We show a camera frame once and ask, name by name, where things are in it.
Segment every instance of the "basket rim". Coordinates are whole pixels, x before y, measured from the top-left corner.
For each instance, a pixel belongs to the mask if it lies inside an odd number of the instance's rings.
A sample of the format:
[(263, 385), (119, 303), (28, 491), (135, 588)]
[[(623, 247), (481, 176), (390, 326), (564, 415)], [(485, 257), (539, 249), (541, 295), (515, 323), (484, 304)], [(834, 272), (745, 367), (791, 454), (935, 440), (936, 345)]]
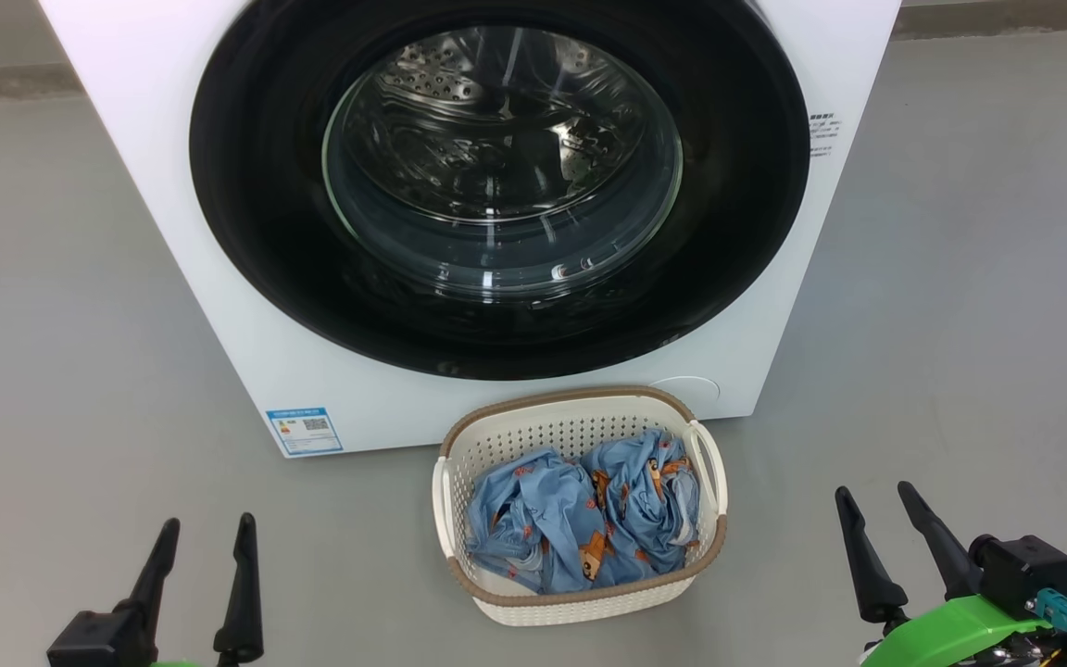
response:
[[(452, 426), (452, 429), (444, 439), (444, 444), (442, 444), (442, 447), (439, 449), (439, 456), (446, 457), (450, 452), (450, 448), (452, 448), (452, 443), (456, 442), (456, 439), (463, 432), (463, 430), (465, 430), (471, 424), (479, 422), (484, 417), (492, 417), (492, 415), (495, 414), (526, 409), (526, 407), (596, 397), (652, 397), (667, 403), (669, 407), (672, 407), (672, 409), (678, 410), (678, 413), (681, 413), (682, 417), (685, 417), (686, 422), (695, 420), (694, 413), (690, 412), (690, 409), (687, 409), (685, 403), (679, 401), (676, 397), (672, 396), (672, 394), (655, 387), (641, 387), (641, 385), (619, 385), (619, 387), (564, 390), (564, 392), (552, 392), (550, 394), (538, 394), (538, 396), (534, 397), (515, 398), (515, 400), (482, 407), (482, 409), (469, 413)], [(594, 588), (589, 591), (578, 591), (572, 593), (553, 593), (545, 595), (504, 595), (493, 593), (483, 590), (479, 584), (468, 578), (468, 575), (463, 572), (463, 566), (460, 565), (459, 559), (455, 556), (447, 557), (447, 566), (450, 571), (452, 571), (452, 576), (456, 577), (460, 586), (463, 587), (463, 590), (466, 590), (478, 601), (491, 604), (493, 607), (554, 607), (554, 605), (560, 604), (577, 604), (615, 599), (615, 597), (648, 591), (651, 590), (651, 588), (669, 586), (670, 584), (683, 582), (683, 579), (692, 578), (696, 574), (705, 570), (706, 567), (715, 560), (715, 557), (719, 556), (719, 551), (722, 551), (723, 549), (723, 541), (726, 540), (726, 537), (727, 515), (719, 514), (719, 518), (715, 520), (715, 537), (713, 537), (711, 541), (711, 547), (706, 550), (706, 553), (702, 554), (702, 558), (695, 560), (689, 566), (683, 567), (682, 570), (660, 574), (651, 579), (640, 579), (640, 582), (632, 582), (631, 584), (620, 584), (619, 586), (607, 586), (604, 588)]]

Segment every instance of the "gray floor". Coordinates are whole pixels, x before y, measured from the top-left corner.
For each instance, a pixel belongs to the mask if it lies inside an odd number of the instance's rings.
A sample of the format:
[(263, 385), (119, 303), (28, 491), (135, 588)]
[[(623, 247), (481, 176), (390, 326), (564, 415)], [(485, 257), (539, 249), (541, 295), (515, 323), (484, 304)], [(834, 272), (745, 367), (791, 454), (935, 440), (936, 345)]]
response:
[(159, 645), (210, 664), (242, 510), (265, 664), (854, 664), (839, 485), (911, 613), (941, 587), (899, 480), (962, 541), (1067, 551), (1067, 33), (892, 46), (758, 413), (713, 430), (732, 533), (686, 595), (495, 625), (440, 560), (432, 449), (281, 459), (87, 102), (0, 105), (0, 664), (172, 515)]

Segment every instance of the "laundry basket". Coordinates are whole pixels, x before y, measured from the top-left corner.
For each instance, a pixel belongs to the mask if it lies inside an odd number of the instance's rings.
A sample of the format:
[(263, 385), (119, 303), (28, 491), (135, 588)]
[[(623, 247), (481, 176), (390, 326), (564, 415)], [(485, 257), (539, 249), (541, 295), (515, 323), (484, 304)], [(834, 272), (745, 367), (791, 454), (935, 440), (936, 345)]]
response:
[[(699, 477), (699, 545), (682, 570), (622, 586), (536, 594), (478, 567), (463, 547), (475, 478), (538, 447), (569, 459), (609, 440), (664, 428), (685, 443)], [(676, 599), (719, 556), (727, 533), (727, 477), (711, 432), (675, 397), (651, 387), (571, 390), (520, 398), (466, 415), (447, 434), (432, 480), (435, 527), (444, 556), (478, 607), (505, 625), (555, 625), (606, 618)]]

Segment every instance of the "washing machine door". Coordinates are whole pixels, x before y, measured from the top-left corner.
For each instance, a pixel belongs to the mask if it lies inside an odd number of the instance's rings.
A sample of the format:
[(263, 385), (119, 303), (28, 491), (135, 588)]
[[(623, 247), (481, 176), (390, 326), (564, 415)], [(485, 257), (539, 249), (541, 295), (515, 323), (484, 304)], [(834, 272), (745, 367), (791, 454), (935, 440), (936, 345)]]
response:
[(283, 313), (485, 380), (609, 366), (714, 317), (782, 244), (810, 150), (796, 76), (738, 0), (256, 0), (190, 147), (217, 241)]

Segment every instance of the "clothes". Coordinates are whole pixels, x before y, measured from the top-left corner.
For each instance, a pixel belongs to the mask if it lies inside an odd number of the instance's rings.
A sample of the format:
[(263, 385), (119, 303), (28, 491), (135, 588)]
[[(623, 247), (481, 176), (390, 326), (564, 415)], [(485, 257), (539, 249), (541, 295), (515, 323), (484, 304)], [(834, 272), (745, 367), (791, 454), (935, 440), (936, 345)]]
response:
[(475, 482), (465, 546), (538, 593), (639, 582), (685, 567), (699, 483), (660, 430), (596, 446), (579, 463), (542, 448)]

